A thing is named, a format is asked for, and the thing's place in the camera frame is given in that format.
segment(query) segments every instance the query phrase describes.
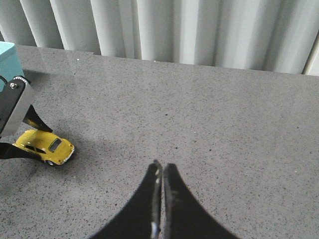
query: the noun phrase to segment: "toy car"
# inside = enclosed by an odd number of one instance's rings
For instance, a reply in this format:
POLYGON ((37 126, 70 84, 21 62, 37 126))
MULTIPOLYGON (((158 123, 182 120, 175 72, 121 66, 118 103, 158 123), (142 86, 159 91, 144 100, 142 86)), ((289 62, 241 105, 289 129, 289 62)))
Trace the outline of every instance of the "toy car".
POLYGON ((41 160, 51 166, 65 163, 74 152, 70 141, 36 129, 25 131, 13 145, 40 155, 41 160))

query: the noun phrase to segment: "gray speckled countertop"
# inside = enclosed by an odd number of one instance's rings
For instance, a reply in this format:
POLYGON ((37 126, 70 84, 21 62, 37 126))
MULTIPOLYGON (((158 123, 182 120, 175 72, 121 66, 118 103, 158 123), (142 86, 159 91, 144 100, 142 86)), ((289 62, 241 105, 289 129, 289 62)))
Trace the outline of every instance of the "gray speckled countertop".
POLYGON ((243 239, 319 238, 318 77, 17 49, 35 109, 76 154, 0 161, 1 239, 88 238, 154 159, 243 239))

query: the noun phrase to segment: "car windshield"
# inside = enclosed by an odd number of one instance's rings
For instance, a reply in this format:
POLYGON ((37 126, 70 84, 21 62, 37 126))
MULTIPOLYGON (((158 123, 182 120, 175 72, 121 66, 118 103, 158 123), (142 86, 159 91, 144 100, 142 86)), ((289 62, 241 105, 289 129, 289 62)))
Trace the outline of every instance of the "car windshield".
POLYGON ((55 139, 50 145, 49 150, 53 153, 58 148, 61 142, 62 141, 59 138, 55 139))

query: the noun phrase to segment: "white curtain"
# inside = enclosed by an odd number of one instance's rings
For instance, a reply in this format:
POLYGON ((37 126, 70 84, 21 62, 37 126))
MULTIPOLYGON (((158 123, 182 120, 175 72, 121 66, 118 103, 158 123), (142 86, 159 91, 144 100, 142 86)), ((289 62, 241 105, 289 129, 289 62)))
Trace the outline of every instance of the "white curtain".
POLYGON ((319 75, 319 0, 0 0, 0 40, 319 75))

